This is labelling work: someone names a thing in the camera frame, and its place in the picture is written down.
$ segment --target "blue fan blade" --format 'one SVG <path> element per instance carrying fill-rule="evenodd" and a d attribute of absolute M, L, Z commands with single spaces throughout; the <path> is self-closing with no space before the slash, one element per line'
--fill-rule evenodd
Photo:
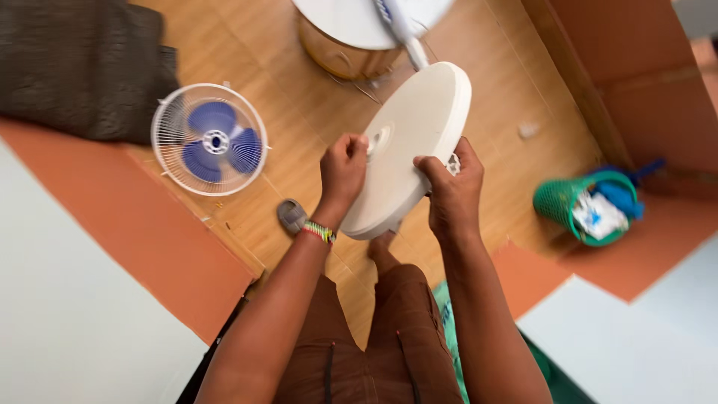
<path fill-rule="evenodd" d="M 201 134 L 210 130 L 220 130 L 228 136 L 234 129 L 236 121 L 234 108 L 221 101 L 205 102 L 195 108 L 187 118 L 190 128 Z"/>
<path fill-rule="evenodd" d="M 256 170 L 262 156 L 262 141 L 254 129 L 247 128 L 229 142 L 229 163 L 240 173 Z"/>
<path fill-rule="evenodd" d="M 201 140 L 195 140 L 182 150 L 182 161 L 190 172 L 205 181 L 218 183 L 222 180 L 219 156 L 205 150 Z"/>

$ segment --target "beaded bracelet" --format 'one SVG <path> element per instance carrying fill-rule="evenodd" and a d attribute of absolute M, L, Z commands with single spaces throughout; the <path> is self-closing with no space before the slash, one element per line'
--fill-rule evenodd
<path fill-rule="evenodd" d="M 318 236 L 325 243 L 327 243 L 329 247 L 333 246 L 334 241 L 337 239 L 337 235 L 334 234 L 331 229 L 328 229 L 327 227 L 322 227 L 315 222 L 309 220 L 304 222 L 304 227 L 302 228 L 302 231 L 306 231 L 308 233 L 312 233 Z"/>

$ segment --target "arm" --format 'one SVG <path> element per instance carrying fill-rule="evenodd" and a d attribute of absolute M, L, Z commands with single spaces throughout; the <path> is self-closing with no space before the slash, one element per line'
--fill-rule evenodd
<path fill-rule="evenodd" d="M 327 149 L 321 162 L 322 199 L 312 221 L 337 231 L 363 187 L 367 146 L 363 135 L 345 134 Z M 222 338 L 197 404 L 272 401 L 329 251 L 319 237 L 297 235 L 264 290 Z"/>
<path fill-rule="evenodd" d="M 442 249 L 469 398 L 472 403 L 551 403 L 481 240 L 483 166 L 465 138 L 456 153 L 461 161 L 456 177 L 435 157 L 420 156 L 414 164 L 432 183 L 429 225 Z"/>

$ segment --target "fan hub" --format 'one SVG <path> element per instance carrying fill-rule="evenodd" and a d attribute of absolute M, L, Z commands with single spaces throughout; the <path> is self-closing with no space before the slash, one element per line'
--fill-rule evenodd
<path fill-rule="evenodd" d="M 221 155 L 229 149 L 229 136 L 220 130 L 206 131 L 202 136 L 202 145 L 209 153 Z"/>

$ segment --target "hand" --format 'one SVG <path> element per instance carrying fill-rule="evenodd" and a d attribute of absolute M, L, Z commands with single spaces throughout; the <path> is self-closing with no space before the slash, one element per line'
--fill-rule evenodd
<path fill-rule="evenodd" d="M 459 140 L 454 153 L 461 162 L 461 171 L 456 177 L 436 157 L 414 158 L 414 165 L 432 183 L 429 227 L 440 241 L 479 235 L 479 198 L 484 167 L 465 137 Z"/>
<path fill-rule="evenodd" d="M 337 231 L 347 211 L 359 196 L 366 177 L 369 139 L 363 134 L 343 134 L 327 148 L 320 168 L 322 199 L 312 220 Z"/>

